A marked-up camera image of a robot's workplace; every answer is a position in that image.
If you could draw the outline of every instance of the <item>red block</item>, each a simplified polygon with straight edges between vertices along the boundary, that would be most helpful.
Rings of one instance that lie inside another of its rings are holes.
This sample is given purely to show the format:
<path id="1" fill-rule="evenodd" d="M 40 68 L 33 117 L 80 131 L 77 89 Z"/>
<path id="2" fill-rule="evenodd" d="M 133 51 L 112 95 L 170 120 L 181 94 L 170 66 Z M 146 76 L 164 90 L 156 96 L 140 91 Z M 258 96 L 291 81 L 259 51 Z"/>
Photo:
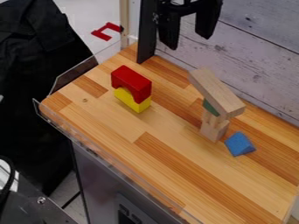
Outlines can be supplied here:
<path id="1" fill-rule="evenodd" d="M 111 73 L 113 88 L 126 88 L 136 103 L 141 103 L 151 95 L 151 81 L 127 66 L 121 66 Z"/>

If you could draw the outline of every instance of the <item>gray metal base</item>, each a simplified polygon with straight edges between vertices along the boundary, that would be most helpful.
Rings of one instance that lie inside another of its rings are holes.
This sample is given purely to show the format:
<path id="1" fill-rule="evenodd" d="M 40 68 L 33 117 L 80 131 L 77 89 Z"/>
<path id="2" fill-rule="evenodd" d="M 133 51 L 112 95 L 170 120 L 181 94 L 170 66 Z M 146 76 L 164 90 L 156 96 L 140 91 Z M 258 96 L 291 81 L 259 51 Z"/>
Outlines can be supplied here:
<path id="1" fill-rule="evenodd" d="M 122 224 L 123 215 L 131 221 L 123 223 L 186 223 L 93 152 L 73 147 L 90 224 Z"/>

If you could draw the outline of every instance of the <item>gray wooden wall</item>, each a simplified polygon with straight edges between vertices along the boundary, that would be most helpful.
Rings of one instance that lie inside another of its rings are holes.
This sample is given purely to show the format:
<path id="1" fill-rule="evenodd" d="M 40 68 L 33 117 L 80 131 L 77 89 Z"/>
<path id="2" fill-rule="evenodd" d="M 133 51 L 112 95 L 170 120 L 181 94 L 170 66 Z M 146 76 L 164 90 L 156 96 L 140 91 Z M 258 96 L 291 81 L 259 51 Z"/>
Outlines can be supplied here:
<path id="1" fill-rule="evenodd" d="M 156 53 L 189 70 L 209 67 L 240 97 L 299 126 L 299 0 L 224 0 L 205 40 L 184 17 L 179 48 Z"/>

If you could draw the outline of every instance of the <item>screw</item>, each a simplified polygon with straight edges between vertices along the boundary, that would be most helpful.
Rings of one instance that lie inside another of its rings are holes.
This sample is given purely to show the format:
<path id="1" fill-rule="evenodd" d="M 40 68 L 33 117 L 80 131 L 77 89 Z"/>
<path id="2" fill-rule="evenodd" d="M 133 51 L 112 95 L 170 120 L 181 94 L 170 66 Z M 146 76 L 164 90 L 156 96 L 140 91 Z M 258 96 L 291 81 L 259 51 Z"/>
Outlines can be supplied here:
<path id="1" fill-rule="evenodd" d="M 40 205 L 45 204 L 45 198 L 44 197 L 39 197 L 38 198 L 38 204 L 40 204 Z"/>

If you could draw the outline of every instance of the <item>yellow block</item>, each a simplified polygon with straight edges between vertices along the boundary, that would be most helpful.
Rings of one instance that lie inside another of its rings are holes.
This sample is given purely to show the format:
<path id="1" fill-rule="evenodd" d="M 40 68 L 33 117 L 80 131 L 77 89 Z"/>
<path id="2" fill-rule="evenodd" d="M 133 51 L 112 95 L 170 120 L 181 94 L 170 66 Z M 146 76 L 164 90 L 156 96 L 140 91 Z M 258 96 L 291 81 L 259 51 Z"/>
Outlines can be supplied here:
<path id="1" fill-rule="evenodd" d="M 150 106 L 151 103 L 151 96 L 140 104 L 136 103 L 134 101 L 133 95 L 123 87 L 119 87 L 115 90 L 115 97 L 124 102 L 128 107 L 132 108 L 137 113 L 143 112 Z"/>

